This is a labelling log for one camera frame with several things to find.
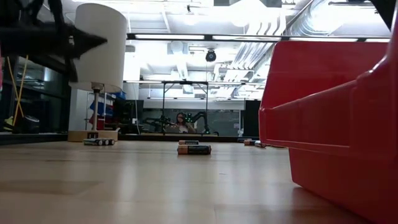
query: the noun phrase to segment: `woman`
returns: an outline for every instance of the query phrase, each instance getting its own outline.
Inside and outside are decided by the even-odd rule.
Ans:
[[[196,133],[196,130],[192,124],[185,122],[185,114],[183,112],[179,112],[177,114],[177,122],[175,125],[179,128],[180,133]]]

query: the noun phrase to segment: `red plastic bin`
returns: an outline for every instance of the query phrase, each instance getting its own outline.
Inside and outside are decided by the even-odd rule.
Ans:
[[[397,28],[390,44],[279,42],[259,110],[295,183],[376,223],[398,223]]]

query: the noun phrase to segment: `ceiling camera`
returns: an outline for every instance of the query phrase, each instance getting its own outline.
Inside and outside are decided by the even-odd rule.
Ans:
[[[206,61],[207,62],[214,62],[216,60],[216,52],[214,50],[208,50],[206,54]]]

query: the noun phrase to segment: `white lamp shade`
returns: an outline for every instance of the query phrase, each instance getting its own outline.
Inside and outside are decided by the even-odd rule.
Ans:
[[[78,83],[70,83],[70,86],[91,91],[92,83],[99,83],[104,85],[102,91],[121,91],[127,36],[126,18],[110,7],[86,3],[77,7],[75,26],[89,34],[106,38],[108,42],[75,60]]]

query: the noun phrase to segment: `wooden floor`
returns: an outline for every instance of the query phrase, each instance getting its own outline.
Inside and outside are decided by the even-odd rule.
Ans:
[[[1,146],[0,223],[365,223],[295,185],[286,149],[211,145]]]

